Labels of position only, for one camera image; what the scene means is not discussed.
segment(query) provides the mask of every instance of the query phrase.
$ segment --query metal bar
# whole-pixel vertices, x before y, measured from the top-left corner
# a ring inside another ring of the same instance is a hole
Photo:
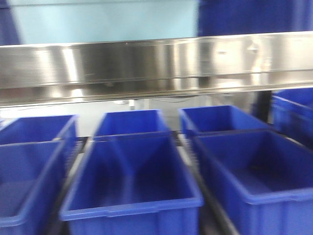
[[[0,47],[0,106],[313,86],[313,32]]]

